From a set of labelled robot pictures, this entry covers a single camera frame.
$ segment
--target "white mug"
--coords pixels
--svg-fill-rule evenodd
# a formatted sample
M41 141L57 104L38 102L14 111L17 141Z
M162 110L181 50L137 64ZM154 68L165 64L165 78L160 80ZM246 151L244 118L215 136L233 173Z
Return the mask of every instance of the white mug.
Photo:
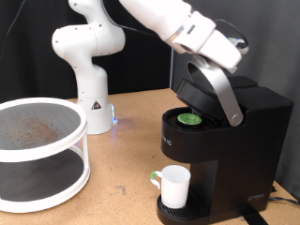
M188 198L190 172L179 165L170 165L161 172L152 172L150 181L160 189L160 183L155 179L161 178L161 201L169 208L182 208Z

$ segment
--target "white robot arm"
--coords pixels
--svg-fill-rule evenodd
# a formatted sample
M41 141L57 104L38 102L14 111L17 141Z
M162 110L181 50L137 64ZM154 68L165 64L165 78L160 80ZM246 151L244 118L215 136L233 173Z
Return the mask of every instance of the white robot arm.
M232 70L241 53L218 30L216 24L182 0L119 0L145 27L155 31L178 53L206 56Z
M92 64L92 57L122 51L125 34L106 18L99 0L68 0L68 3L88 24L57 29L52 36L52 46L75 72L77 104L87 115L87 133L104 133L116 120L113 119L113 105L108 100L107 74L103 68Z
M57 29L52 37L55 52L72 66L78 84L78 102L87 114L88 134L113 127L113 105L108 100L107 74L92 64L93 56L122 51L123 30L110 22L102 0L68 0L82 14L86 25ZM205 18L182 0L119 0L138 21L155 31L178 53L206 56L217 65L234 70L241 53Z

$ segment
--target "black cable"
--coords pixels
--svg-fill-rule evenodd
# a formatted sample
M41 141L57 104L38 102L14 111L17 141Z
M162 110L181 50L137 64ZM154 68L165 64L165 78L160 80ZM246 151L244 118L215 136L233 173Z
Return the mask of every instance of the black cable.
M23 8L23 5L24 5L24 3L25 3L25 1L26 1L26 0L23 0L23 1L22 1L21 6L19 7L19 11L18 11L17 15L15 16L15 19L13 20L13 22L12 22L12 24L10 25L9 29L7 30L6 40L5 40L5 42L4 42L3 51L2 51L2 53L1 53L0 62L1 62L1 60L2 60L2 57L3 57L3 55L4 55L4 52L5 52L5 50L6 50L6 46L7 46L7 42L8 42L8 34L9 34L9 32L10 32L12 26L13 26L13 25L15 24L15 22L17 21L17 19L18 19L18 17L19 17L19 14L20 14L20 12L21 12L21 10L22 10L22 8Z
M289 203L293 203L293 204L296 204L296 205L300 205L300 202L296 201L296 200L291 200L291 199L283 199L283 198L280 198L280 197L271 197L269 199L269 202L273 202L273 201L287 201Z
M246 46L245 46L245 48L248 46L248 40L246 39L246 37L242 34L242 32L240 32L240 30L239 29L237 29L233 24L231 24L231 23L229 23L229 22L227 22L227 21L225 21L225 20L222 20L222 19L216 19L215 20L215 23L218 23L218 22L222 22L222 23L226 23L226 24L228 24L232 29L234 29L241 37L242 37L242 39L245 41L245 44L246 44Z
M124 26L124 25L119 25L118 23L114 22L113 19L109 16L109 14L107 13L106 11L106 8L104 6L104 3L103 3L103 0L101 0L101 6L102 6L102 9L104 11L104 14L106 15L106 17L109 19L109 21L115 25L115 26L118 26L118 27L121 27L121 28L124 28L124 29L127 29L127 30L130 30L130 31L134 31L134 32L137 32L137 33L140 33L140 34L143 34L143 35L147 35L147 36L152 36L152 37L157 37L157 35L154 35L154 34L151 34L151 33L148 33L148 32L144 32L144 31L140 31L138 29L135 29L135 28L131 28L131 27L127 27L127 26Z

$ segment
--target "table surface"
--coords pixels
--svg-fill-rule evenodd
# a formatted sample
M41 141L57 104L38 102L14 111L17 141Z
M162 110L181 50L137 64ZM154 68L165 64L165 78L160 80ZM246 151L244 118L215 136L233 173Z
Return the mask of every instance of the table surface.
M40 212L0 212L0 225L26 224L161 224L157 217L160 190L149 175L175 162L160 150L161 116L185 106L171 89L110 96L118 124L107 133L90 135L91 176L70 200ZM272 197L293 197L275 182ZM300 207L289 202L270 202L261 215L269 224L300 224ZM247 225L242 217L220 222Z

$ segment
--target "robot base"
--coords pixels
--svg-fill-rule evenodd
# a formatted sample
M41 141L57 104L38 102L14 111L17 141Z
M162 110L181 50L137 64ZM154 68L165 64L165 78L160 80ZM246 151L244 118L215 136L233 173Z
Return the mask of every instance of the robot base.
M109 97L84 98L80 97L77 102L87 116L87 134L101 134L112 129L113 105Z

